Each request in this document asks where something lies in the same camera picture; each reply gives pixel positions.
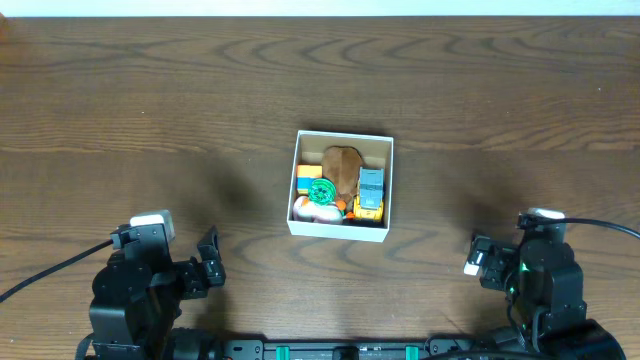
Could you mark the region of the yellow grey toy truck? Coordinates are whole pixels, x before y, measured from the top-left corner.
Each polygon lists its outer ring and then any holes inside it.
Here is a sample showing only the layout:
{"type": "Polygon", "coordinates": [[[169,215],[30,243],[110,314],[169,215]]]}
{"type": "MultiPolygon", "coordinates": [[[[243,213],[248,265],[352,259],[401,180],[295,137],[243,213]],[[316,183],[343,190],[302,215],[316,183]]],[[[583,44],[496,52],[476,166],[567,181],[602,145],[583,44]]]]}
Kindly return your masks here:
{"type": "Polygon", "coordinates": [[[360,168],[358,194],[354,200],[354,218],[381,222],[384,213],[384,170],[360,168]]]}

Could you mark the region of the pink duck figurine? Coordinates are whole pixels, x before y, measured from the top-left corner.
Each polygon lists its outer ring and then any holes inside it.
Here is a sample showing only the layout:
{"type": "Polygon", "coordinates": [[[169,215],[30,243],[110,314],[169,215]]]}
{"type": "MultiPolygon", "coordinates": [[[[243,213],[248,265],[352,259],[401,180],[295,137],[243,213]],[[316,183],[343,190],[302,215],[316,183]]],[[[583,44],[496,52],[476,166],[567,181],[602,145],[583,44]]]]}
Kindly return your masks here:
{"type": "Polygon", "coordinates": [[[346,219],[346,214],[336,203],[319,205],[308,196],[300,196],[292,207],[295,221],[340,225],[346,219]]]}

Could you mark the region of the multicoloured puzzle cube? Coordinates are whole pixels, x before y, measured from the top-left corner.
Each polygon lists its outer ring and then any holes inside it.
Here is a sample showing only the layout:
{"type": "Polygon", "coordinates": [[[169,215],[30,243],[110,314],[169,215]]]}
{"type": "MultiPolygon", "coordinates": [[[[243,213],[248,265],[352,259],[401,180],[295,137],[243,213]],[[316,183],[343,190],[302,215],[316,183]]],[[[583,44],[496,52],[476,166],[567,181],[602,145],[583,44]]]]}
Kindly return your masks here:
{"type": "Polygon", "coordinates": [[[307,195],[311,184],[322,178],[321,165],[297,165],[296,166],[296,191],[299,195],[307,195]]]}

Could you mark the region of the green round spinner toy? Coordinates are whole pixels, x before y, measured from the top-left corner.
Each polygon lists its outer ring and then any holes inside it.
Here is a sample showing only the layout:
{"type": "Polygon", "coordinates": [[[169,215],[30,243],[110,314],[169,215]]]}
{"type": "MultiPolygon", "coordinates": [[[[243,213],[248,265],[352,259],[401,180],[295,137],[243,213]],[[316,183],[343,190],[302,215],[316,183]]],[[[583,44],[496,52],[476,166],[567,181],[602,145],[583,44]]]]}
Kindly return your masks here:
{"type": "Polygon", "coordinates": [[[328,205],[336,198],[336,187],[328,179],[315,179],[309,187],[308,197],[316,205],[328,205]]]}

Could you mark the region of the white cardboard box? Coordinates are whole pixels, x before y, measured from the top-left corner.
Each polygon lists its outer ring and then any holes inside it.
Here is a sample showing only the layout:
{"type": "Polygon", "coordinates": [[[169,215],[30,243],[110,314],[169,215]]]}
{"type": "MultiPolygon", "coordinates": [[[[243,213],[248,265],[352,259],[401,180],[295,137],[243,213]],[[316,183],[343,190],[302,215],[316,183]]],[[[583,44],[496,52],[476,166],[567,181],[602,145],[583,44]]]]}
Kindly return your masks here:
{"type": "Polygon", "coordinates": [[[394,139],[386,136],[299,130],[296,137],[290,175],[286,222],[292,235],[382,243],[391,227],[393,193],[394,139]],[[366,168],[384,170],[383,218],[381,225],[332,225],[297,221],[293,205],[297,198],[297,169],[301,164],[319,164],[331,146],[353,147],[359,151],[366,168]]]}

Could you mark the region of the brown plush toy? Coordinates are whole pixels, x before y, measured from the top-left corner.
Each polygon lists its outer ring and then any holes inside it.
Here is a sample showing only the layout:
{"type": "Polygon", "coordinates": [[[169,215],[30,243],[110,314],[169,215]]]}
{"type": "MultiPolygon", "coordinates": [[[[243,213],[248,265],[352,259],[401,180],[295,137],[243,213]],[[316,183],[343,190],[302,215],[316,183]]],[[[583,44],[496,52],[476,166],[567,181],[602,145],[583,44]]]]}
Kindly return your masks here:
{"type": "Polygon", "coordinates": [[[333,183],[336,198],[349,203],[357,194],[363,159],[353,147],[329,147],[321,161],[323,177],[333,183]]]}

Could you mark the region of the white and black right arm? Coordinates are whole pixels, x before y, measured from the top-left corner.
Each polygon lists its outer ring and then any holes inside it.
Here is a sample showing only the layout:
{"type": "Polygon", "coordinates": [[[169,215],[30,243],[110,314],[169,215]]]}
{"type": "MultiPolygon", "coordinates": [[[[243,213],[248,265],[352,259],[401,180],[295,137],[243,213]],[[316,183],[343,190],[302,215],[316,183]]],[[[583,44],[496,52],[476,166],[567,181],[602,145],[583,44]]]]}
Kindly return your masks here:
{"type": "Polygon", "coordinates": [[[584,276],[561,234],[527,231],[519,245],[471,240],[464,273],[503,291],[521,318],[512,330],[525,351],[555,359],[623,359],[618,341],[587,317],[584,276]]]}

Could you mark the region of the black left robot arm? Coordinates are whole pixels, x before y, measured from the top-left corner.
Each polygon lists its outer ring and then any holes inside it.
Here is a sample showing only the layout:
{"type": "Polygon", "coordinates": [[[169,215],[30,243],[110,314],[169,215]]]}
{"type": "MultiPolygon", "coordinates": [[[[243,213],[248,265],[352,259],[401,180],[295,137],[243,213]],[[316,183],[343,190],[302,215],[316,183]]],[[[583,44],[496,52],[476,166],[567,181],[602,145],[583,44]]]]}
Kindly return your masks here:
{"type": "Polygon", "coordinates": [[[166,227],[121,225],[110,234],[115,252],[94,278],[89,307],[93,332],[77,359],[220,360],[223,346],[204,330],[176,328],[180,303],[205,298],[226,273],[211,227],[197,244],[198,258],[173,261],[166,227]]]}

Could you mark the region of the black mounting rail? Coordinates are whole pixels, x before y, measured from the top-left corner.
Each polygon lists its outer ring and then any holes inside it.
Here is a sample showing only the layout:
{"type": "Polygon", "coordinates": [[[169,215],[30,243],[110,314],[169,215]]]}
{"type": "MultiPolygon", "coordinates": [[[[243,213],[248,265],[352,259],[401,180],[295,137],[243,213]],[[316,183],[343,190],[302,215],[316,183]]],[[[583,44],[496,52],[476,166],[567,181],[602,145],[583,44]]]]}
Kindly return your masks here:
{"type": "Polygon", "coordinates": [[[478,350],[469,336],[434,336],[416,341],[223,340],[204,330],[171,331],[164,354],[173,360],[420,360],[448,352],[478,350]]]}

